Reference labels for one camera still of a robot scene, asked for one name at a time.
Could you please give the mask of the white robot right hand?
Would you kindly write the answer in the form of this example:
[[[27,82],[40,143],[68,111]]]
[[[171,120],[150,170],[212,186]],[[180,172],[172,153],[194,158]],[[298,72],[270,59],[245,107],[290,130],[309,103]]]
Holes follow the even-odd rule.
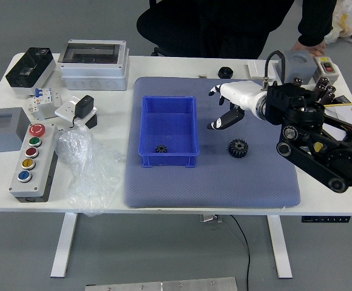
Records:
[[[265,120],[267,91],[254,81],[237,81],[214,86],[209,96],[220,94],[219,105],[228,100],[231,108],[217,120],[207,125],[210,130],[223,130],[239,122],[245,116],[245,111],[250,110],[260,120]]]

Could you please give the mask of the person's left hand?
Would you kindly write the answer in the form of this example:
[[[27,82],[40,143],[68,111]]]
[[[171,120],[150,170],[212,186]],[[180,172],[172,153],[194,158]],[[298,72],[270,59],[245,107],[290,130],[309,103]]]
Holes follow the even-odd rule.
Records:
[[[326,47],[327,45],[325,41],[322,41],[318,45],[314,45],[314,46],[305,46],[301,44],[299,41],[297,41],[291,50],[307,50],[310,53],[310,55],[313,58],[315,58],[316,56],[324,56]]]

